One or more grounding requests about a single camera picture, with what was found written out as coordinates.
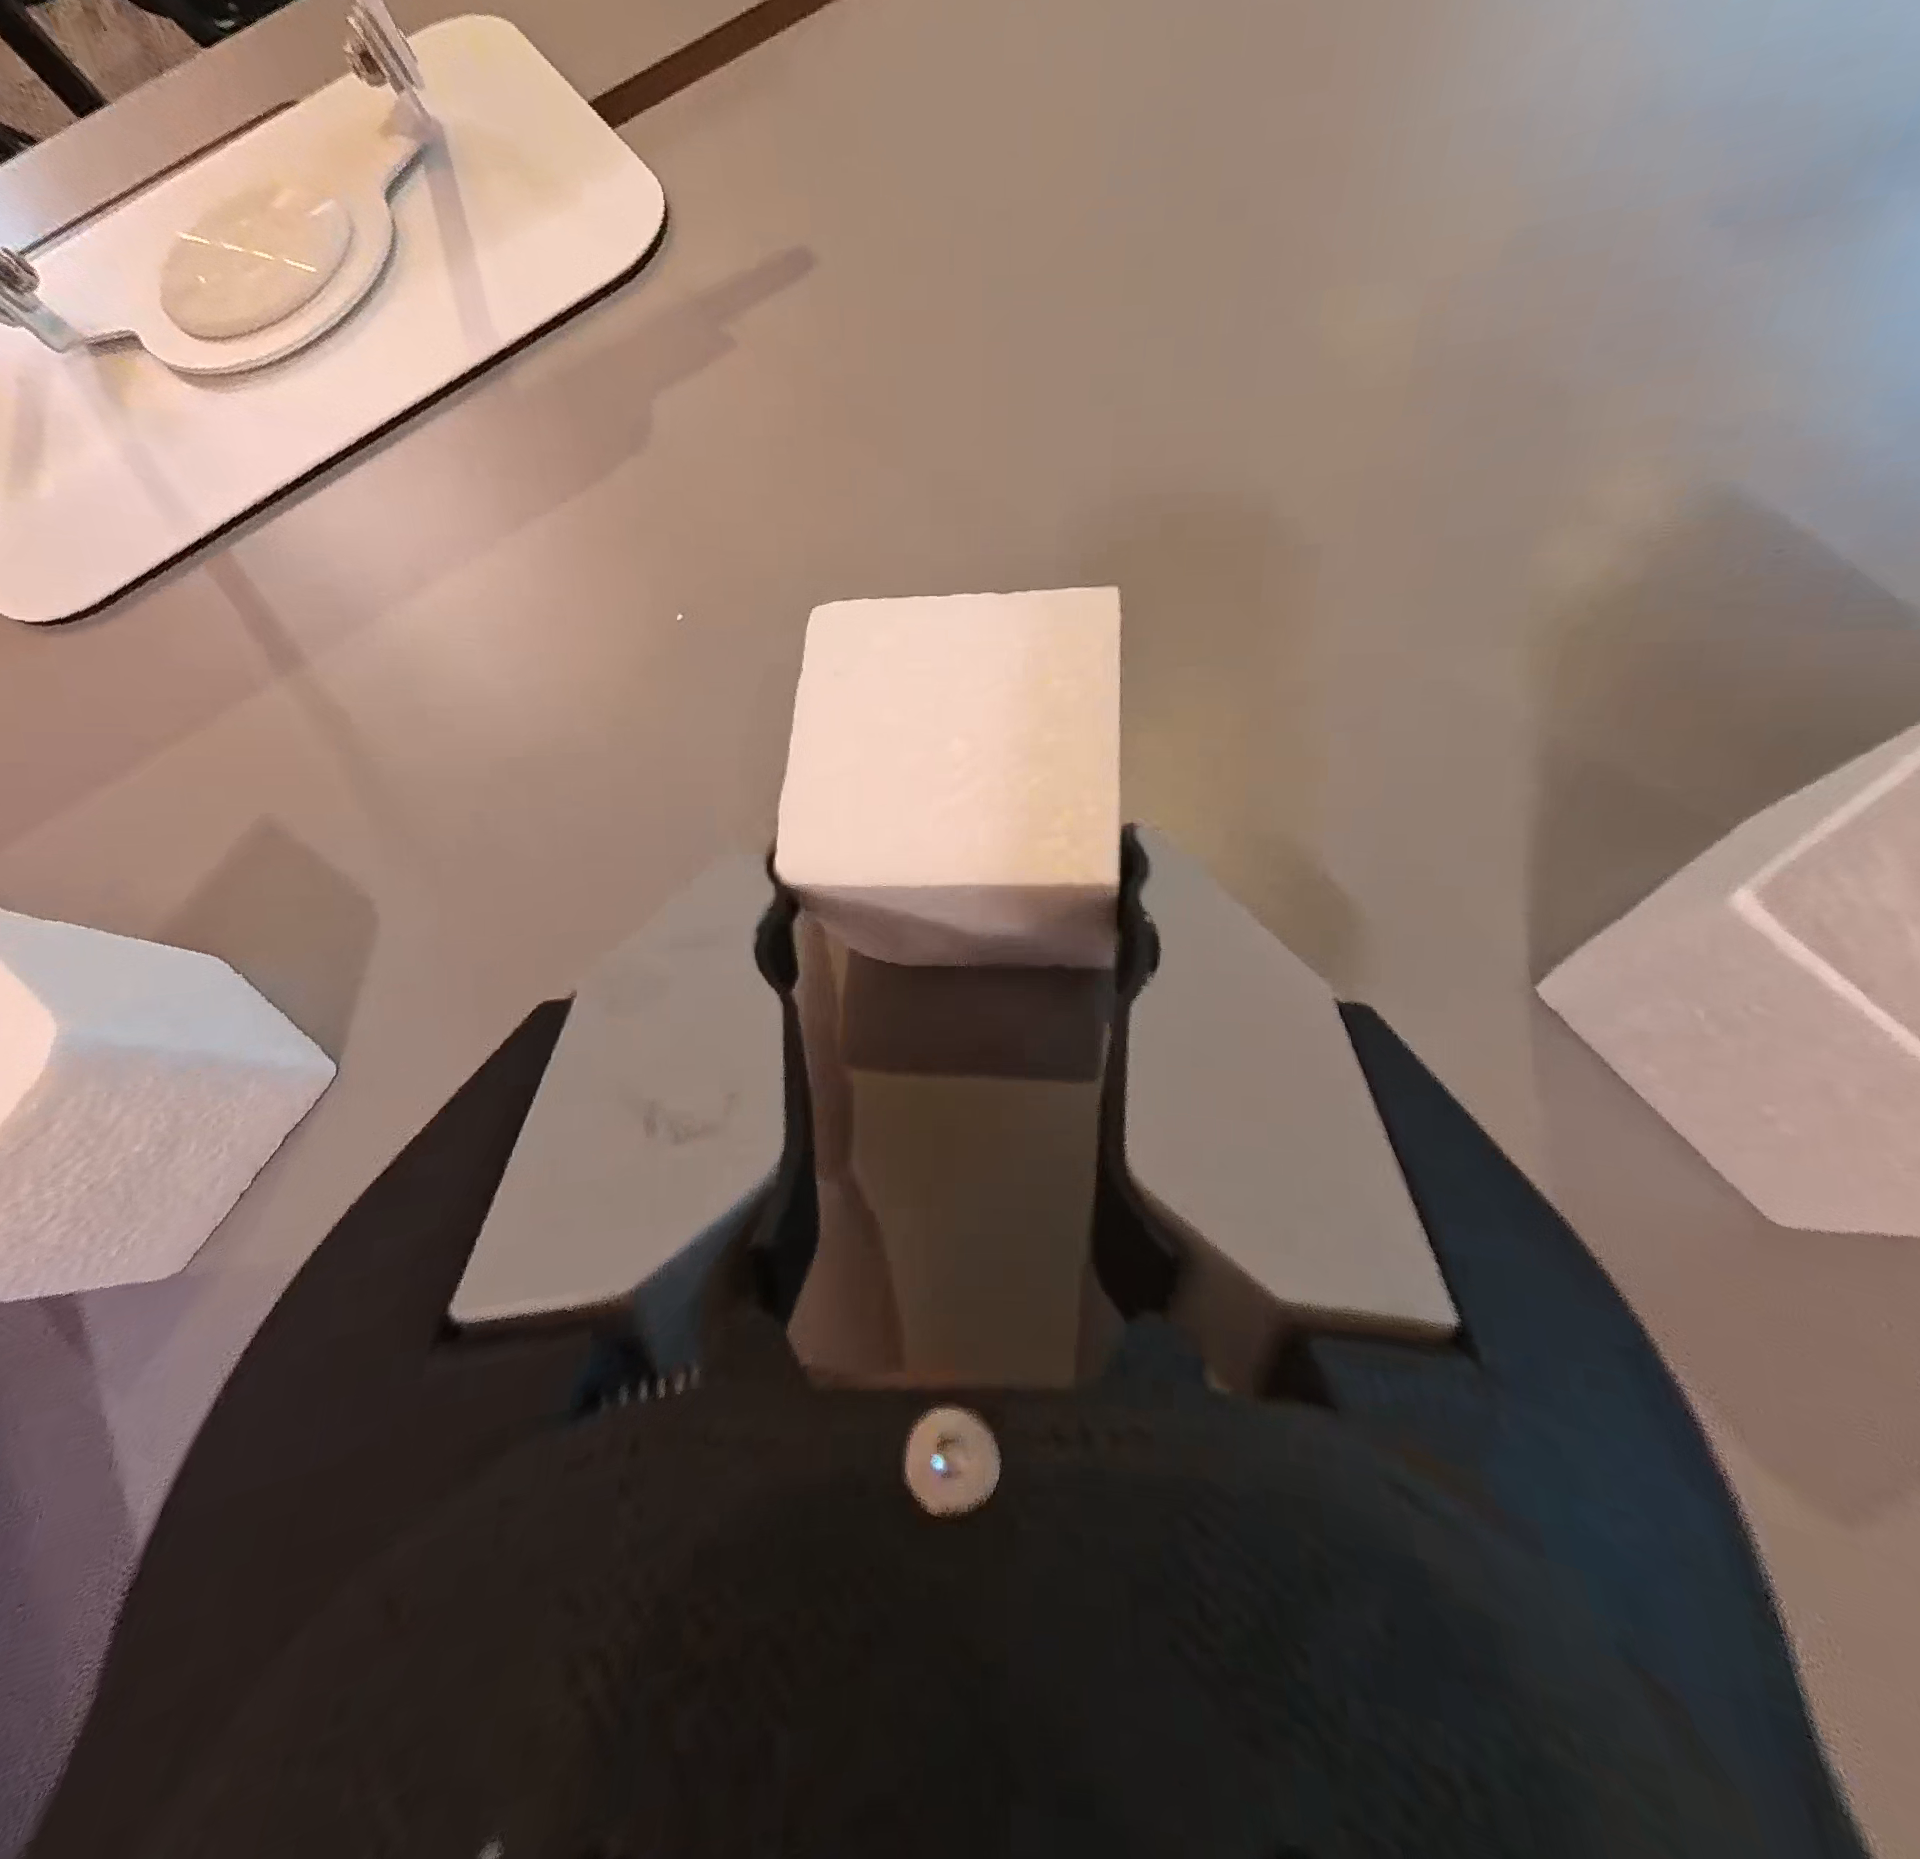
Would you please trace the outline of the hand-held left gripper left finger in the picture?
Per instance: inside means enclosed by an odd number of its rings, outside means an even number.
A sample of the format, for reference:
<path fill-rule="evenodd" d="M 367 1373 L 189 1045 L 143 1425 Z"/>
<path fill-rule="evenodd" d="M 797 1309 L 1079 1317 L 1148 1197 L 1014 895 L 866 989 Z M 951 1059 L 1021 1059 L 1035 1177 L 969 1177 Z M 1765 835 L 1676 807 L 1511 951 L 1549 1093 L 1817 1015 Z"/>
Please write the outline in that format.
<path fill-rule="evenodd" d="M 711 863 L 565 1003 L 448 1305 L 466 1333 L 590 1323 L 690 1375 L 735 1307 L 786 1325 L 819 1243 L 797 903 Z"/>

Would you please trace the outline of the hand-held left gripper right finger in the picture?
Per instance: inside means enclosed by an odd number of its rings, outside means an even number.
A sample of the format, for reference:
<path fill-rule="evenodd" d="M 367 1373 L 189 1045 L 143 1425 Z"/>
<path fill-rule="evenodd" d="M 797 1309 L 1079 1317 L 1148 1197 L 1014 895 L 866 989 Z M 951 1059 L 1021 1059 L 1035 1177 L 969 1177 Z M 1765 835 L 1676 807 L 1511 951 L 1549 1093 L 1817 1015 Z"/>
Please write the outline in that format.
<path fill-rule="evenodd" d="M 1317 1341 L 1455 1351 L 1331 985 L 1161 831 L 1121 837 L 1096 1291 L 1228 1391 L 1284 1389 Z"/>

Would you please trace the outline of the white stand with wooden board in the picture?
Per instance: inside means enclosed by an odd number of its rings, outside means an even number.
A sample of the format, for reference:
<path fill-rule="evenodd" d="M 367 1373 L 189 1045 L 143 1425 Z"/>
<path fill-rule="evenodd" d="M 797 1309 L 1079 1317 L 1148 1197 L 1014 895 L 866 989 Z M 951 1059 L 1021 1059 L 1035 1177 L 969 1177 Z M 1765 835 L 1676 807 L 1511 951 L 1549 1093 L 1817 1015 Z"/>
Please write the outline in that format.
<path fill-rule="evenodd" d="M 655 174 L 513 24 L 406 34 L 3 250 L 1 613 L 79 619 L 631 280 Z"/>

